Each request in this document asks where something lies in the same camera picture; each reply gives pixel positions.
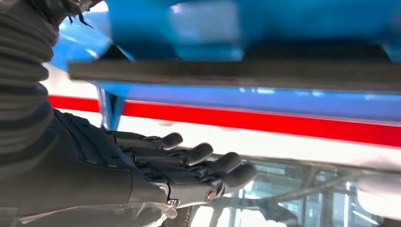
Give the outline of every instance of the clear plastic bag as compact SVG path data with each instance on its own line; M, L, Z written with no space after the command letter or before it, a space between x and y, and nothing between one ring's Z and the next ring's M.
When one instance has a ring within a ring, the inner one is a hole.
M155 202L72 207L26 217L18 217L15 208L0 208L0 223L5 224L2 225L4 227L11 226L11 223L15 224L16 221L21 224L36 221L43 223L47 221L50 223L59 222L60 226L64 226L65 222L69 222L67 226L74 226L74 222L89 224L94 221L105 226L115 224L115 226L121 227L156 227L160 226L167 218L175 218L176 216L177 211L174 208Z

